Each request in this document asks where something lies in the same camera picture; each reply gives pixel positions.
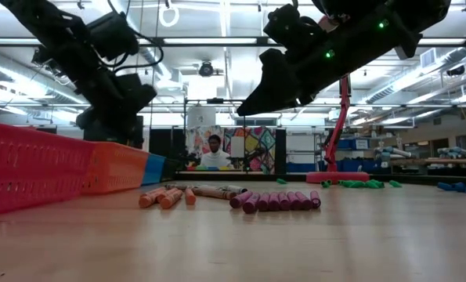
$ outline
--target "purple crayon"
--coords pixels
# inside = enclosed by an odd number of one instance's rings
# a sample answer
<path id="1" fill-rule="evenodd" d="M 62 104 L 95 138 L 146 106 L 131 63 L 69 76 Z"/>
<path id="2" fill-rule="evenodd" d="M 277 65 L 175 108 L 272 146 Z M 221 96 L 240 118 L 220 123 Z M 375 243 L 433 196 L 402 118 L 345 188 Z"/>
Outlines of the purple crayon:
<path id="1" fill-rule="evenodd" d="M 253 193 L 251 197 L 243 204 L 243 212 L 246 214 L 255 213 L 257 211 L 257 202 L 260 197 L 261 195 L 259 193 Z"/>
<path id="2" fill-rule="evenodd" d="M 294 192 L 287 193 L 288 200 L 290 201 L 290 209 L 292 211 L 298 211 L 301 209 L 302 203 L 301 201 L 295 196 Z"/>
<path id="3" fill-rule="evenodd" d="M 318 192 L 311 191 L 311 194 L 309 196 L 311 197 L 312 208 L 320 208 L 321 200 L 320 200 L 320 195 L 318 194 Z"/>
<path id="4" fill-rule="evenodd" d="M 312 202 L 303 193 L 295 192 L 295 196 L 301 201 L 301 208 L 305 211 L 309 211 L 312 208 Z"/>
<path id="5" fill-rule="evenodd" d="M 269 193 L 263 193 L 261 198 L 257 202 L 257 209 L 260 212 L 267 212 L 269 202 Z"/>
<path id="6" fill-rule="evenodd" d="M 280 199 L 280 210 L 290 211 L 290 201 L 288 200 L 288 197 L 285 194 L 285 192 L 279 193 L 278 197 Z"/>
<path id="7" fill-rule="evenodd" d="M 240 208 L 251 197 L 252 192 L 242 193 L 229 201 L 232 208 Z"/>
<path id="8" fill-rule="evenodd" d="M 280 210 L 280 199 L 277 192 L 272 192 L 269 195 L 268 209 L 271 212 L 278 212 Z"/>

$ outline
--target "crayon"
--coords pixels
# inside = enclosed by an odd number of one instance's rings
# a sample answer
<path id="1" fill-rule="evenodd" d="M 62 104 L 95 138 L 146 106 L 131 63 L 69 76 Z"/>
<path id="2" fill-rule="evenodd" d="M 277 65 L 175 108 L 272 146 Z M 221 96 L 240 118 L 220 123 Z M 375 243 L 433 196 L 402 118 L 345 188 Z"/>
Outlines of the crayon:
<path id="1" fill-rule="evenodd" d="M 186 189 L 186 204 L 194 205 L 196 203 L 196 196 L 191 189 Z"/>
<path id="2" fill-rule="evenodd" d="M 168 193 L 168 196 L 163 198 L 160 202 L 160 206 L 163 209 L 169 209 L 171 208 L 180 198 L 182 197 L 182 191 L 181 190 L 172 190 L 170 193 Z"/>
<path id="3" fill-rule="evenodd" d="M 301 201 L 301 209 L 308 211 L 312 208 L 312 202 L 303 193 L 295 192 L 295 196 Z"/>
<path id="4" fill-rule="evenodd" d="M 290 201 L 288 200 L 288 197 L 285 194 L 285 192 L 279 193 L 278 197 L 280 199 L 280 210 L 290 211 Z"/>
<path id="5" fill-rule="evenodd" d="M 248 198 L 251 197 L 252 194 L 252 192 L 246 192 L 234 197 L 231 199 L 231 201 L 229 201 L 231 208 L 240 208 L 248 200 Z"/>
<path id="6" fill-rule="evenodd" d="M 164 187 L 160 187 L 160 188 L 157 188 L 157 189 L 154 189 L 154 190 L 151 190 L 149 192 L 146 192 L 146 193 L 143 193 L 140 195 L 140 197 L 144 197 L 144 196 L 148 196 L 148 195 L 151 195 L 152 193 L 156 193 L 156 192 L 160 192 L 160 191 L 166 191 L 166 189 Z"/>
<path id="7" fill-rule="evenodd" d="M 234 186 L 234 185 L 221 186 L 221 187 L 218 188 L 218 190 L 234 192 L 234 193 L 237 193 L 238 195 L 248 191 L 247 189 L 245 189 L 243 187 Z"/>
<path id="8" fill-rule="evenodd" d="M 152 193 L 149 195 L 142 195 L 139 197 L 139 208 L 148 208 L 151 205 L 153 205 L 156 202 L 156 196 L 159 193 L 163 193 L 162 191 L 159 191 L 157 193 Z"/>
<path id="9" fill-rule="evenodd" d="M 268 209 L 271 212 L 278 212 L 280 210 L 280 199 L 277 192 L 272 192 L 269 195 L 269 205 Z"/>
<path id="10" fill-rule="evenodd" d="M 320 208 L 321 200 L 318 191 L 311 191 L 311 194 L 309 196 L 311 197 L 312 208 Z"/>
<path id="11" fill-rule="evenodd" d="M 301 209 L 302 203 L 301 201 L 295 196 L 294 192 L 287 193 L 288 200 L 290 201 L 290 209 L 292 211 L 298 211 Z"/>
<path id="12" fill-rule="evenodd" d="M 161 203 L 161 200 L 163 200 L 163 198 L 167 197 L 170 193 L 173 193 L 175 192 L 176 190 L 178 190 L 177 188 L 172 188 L 171 190 L 168 190 L 166 192 L 163 192 L 163 193 L 160 193 L 159 195 L 157 195 L 156 197 L 156 202 L 157 203 Z"/>
<path id="13" fill-rule="evenodd" d="M 234 192 L 217 191 L 217 190 L 205 189 L 205 188 L 193 188 L 192 190 L 196 196 L 214 197 L 217 199 L 224 199 L 224 200 L 231 200 L 237 195 Z"/>
<path id="14" fill-rule="evenodd" d="M 258 199 L 257 209 L 260 212 L 267 212 L 268 202 L 269 202 L 269 193 L 263 193 L 261 198 Z"/>
<path id="15" fill-rule="evenodd" d="M 253 193 L 251 197 L 243 204 L 243 211 L 246 214 L 253 214 L 257 211 L 257 202 L 261 197 L 259 193 Z"/>
<path id="16" fill-rule="evenodd" d="M 181 191 L 185 191 L 187 188 L 194 188 L 195 186 L 194 185 L 186 185 L 186 184 L 166 184 L 164 186 L 167 190 L 171 190 L 171 189 L 174 189 L 174 188 L 177 188 Z"/>

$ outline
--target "man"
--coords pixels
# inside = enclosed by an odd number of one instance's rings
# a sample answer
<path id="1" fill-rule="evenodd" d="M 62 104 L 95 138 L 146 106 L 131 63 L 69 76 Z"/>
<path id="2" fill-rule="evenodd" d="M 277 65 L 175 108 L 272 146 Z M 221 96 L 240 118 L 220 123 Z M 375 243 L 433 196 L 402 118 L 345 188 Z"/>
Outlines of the man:
<path id="1" fill-rule="evenodd" d="M 208 137 L 208 145 L 210 146 L 210 153 L 206 153 L 201 156 L 200 165 L 206 167 L 228 167 L 233 168 L 231 161 L 228 159 L 230 155 L 223 150 L 220 150 L 222 145 L 222 140 L 217 135 L 212 135 Z"/>

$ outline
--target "orange plastic basket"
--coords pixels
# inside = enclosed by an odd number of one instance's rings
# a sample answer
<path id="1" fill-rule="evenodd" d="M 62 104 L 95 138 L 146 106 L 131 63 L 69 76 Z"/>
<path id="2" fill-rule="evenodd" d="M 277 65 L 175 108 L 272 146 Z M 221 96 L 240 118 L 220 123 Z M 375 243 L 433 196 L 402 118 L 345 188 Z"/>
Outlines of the orange plastic basket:
<path id="1" fill-rule="evenodd" d="M 0 213 L 81 194 L 94 143 L 0 124 Z"/>
<path id="2" fill-rule="evenodd" d="M 118 143 L 98 142 L 92 154 L 83 194 L 139 188 L 149 153 Z"/>

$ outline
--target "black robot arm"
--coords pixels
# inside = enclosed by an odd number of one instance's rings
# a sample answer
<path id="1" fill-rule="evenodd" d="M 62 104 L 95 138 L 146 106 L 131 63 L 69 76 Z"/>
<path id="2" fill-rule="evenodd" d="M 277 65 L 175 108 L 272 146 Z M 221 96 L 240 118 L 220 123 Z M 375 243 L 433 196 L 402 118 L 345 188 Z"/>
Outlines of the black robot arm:
<path id="1" fill-rule="evenodd" d="M 287 51 L 261 54 L 261 82 L 238 108 L 240 116 L 311 103 L 320 90 L 391 49 L 402 60 L 412 57 L 421 32 L 445 18 L 451 0 L 312 2 L 338 26 L 324 31 L 299 14 L 295 0 L 270 13 L 264 32 Z"/>
<path id="2" fill-rule="evenodd" d="M 139 50 L 124 13 L 115 11 L 85 25 L 46 0 L 0 0 L 41 43 L 39 62 L 60 67 L 91 106 L 78 115 L 80 128 L 99 126 L 107 139 L 127 143 L 135 135 L 136 114 L 157 94 L 138 74 L 116 76 L 101 58 L 113 60 Z"/>

